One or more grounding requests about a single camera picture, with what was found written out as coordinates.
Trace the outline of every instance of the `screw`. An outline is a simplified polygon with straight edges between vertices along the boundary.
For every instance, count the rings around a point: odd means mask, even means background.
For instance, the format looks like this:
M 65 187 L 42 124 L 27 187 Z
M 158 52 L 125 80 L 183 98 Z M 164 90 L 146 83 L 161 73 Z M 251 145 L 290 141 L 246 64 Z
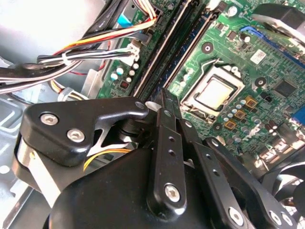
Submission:
M 273 219 L 273 221 L 277 223 L 277 225 L 279 225 L 279 226 L 282 225 L 282 222 L 281 222 L 280 218 L 277 216 L 277 214 L 275 214 L 273 211 L 269 211 L 269 214 L 270 214 L 271 218 Z
M 167 110 L 165 110 L 164 113 L 165 113 L 167 116 L 169 116 L 169 117 L 172 116 L 172 114 L 171 114 L 169 111 L 167 111 Z
M 185 121 L 185 124 L 187 127 L 191 128 L 192 127 L 192 124 L 189 122 L 189 121 Z
M 58 123 L 58 118 L 53 114 L 43 114 L 40 120 L 45 125 L 56 125 Z
M 242 226 L 244 224 L 242 215 L 235 208 L 229 207 L 229 215 L 234 223 L 236 223 L 238 226 Z
M 216 146 L 216 147 L 219 146 L 219 145 L 218 145 L 218 142 L 216 142 L 214 139 L 212 139 L 212 143 L 213 143 L 213 145 Z
M 142 103 L 140 103 L 140 102 L 135 102 L 135 105 L 136 105 L 137 107 L 139 107 L 140 109 L 144 109 L 144 108 L 145 108 L 144 104 L 142 104 Z
M 85 135 L 81 130 L 72 129 L 67 132 L 67 137 L 73 142 L 82 142 L 85 140 Z
M 293 225 L 291 219 L 285 213 L 283 213 L 283 212 L 282 212 L 282 217 L 286 221 L 286 223 L 288 223 L 289 226 Z
M 172 202 L 178 202 L 180 200 L 180 193 L 173 185 L 165 186 L 165 194 Z

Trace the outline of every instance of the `black bracket arm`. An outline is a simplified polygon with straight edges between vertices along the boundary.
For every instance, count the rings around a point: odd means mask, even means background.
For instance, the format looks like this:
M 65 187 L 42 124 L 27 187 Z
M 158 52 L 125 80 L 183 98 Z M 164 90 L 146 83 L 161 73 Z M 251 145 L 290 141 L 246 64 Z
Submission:
M 203 195 L 215 228 L 252 229 L 221 170 L 213 150 L 203 146 L 195 127 L 179 120 L 183 138 L 184 160 L 193 161 Z
M 113 124 L 143 119 L 148 108 L 133 97 L 36 104 L 26 109 L 20 127 L 31 148 L 64 166 L 82 163 L 101 129 L 103 142 Z
M 230 186 L 243 194 L 249 218 L 257 228 L 296 228 L 296 222 L 286 209 L 219 141 L 208 137 L 203 144 L 214 151 Z
M 164 107 L 157 112 L 153 138 L 147 204 L 157 217 L 169 221 L 182 215 L 187 203 L 181 135 L 176 131 L 173 104 L 163 92 Z

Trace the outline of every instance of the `cpu socket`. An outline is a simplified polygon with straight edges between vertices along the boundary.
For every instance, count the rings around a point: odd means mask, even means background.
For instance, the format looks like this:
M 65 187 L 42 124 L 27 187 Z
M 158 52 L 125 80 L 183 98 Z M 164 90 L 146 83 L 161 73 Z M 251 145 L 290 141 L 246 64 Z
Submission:
M 237 67 L 213 65 L 182 99 L 181 108 L 212 123 L 243 88 Z

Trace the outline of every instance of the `cable tie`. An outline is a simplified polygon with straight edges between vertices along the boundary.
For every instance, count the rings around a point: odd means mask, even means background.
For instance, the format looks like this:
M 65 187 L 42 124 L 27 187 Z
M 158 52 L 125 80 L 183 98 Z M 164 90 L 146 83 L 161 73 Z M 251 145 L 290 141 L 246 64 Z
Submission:
M 61 56 L 62 56 L 62 61 L 63 61 L 63 63 L 65 64 L 65 65 L 67 65 L 67 66 L 69 66 L 69 65 L 71 65 L 72 64 L 72 61 L 69 61 L 68 60 L 68 57 L 67 57 L 67 53 L 68 53 L 69 51 L 67 51 L 67 52 L 64 52 Z

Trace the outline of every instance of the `white label sticker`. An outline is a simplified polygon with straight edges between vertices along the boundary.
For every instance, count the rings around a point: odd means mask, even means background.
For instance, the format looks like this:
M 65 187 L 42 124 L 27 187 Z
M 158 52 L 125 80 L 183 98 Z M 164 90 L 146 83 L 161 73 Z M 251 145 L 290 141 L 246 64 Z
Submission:
M 259 64 L 266 57 L 266 55 L 266 53 L 259 49 L 256 51 L 256 53 L 254 53 L 250 60 L 255 64 Z

